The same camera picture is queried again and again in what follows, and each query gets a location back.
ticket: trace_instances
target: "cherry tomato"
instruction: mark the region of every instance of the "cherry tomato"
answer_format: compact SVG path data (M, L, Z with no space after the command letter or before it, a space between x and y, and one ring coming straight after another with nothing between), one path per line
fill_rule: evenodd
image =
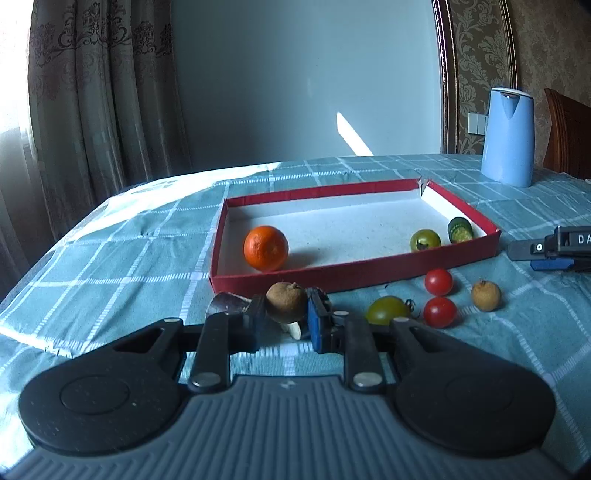
M435 297L425 305L423 316L427 325L443 328L451 324L456 318L456 304L445 297Z
M452 274L443 268L431 270L425 276L425 288L427 291L437 297L443 297L452 291Z

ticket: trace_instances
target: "red cardboard box lid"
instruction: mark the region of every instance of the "red cardboard box lid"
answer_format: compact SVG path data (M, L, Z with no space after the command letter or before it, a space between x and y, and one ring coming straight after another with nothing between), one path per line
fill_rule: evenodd
M450 244L447 224L468 219L475 238ZM285 269L260 273L242 256L251 228L273 225L290 244ZM421 228L442 247L410 252ZM327 293L424 275L493 257L501 231L483 214L433 181L388 180L286 190L226 199L214 241L210 282L215 293L264 294L278 281Z

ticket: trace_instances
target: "green tomato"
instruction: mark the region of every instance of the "green tomato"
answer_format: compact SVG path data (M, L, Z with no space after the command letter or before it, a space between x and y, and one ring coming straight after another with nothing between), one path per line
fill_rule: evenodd
M373 302L365 318L374 325L389 325L396 317L410 317L411 309L398 297L382 297Z
M427 250L441 246L441 239L433 230L423 229L415 233L410 239L410 250Z

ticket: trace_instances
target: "metal screw head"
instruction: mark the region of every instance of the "metal screw head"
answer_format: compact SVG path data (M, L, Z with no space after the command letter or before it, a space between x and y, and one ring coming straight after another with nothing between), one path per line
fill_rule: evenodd
M375 372L359 372L353 377L353 383L358 387L375 387L382 380L382 376Z
M213 387L221 380L220 376L214 372L201 372L191 378L191 383L196 387Z

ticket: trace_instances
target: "wooden chair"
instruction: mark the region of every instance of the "wooden chair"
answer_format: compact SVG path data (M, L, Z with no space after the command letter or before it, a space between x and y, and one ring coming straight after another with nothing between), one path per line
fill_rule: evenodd
M544 167L591 179L591 107L556 90L544 91L552 118Z

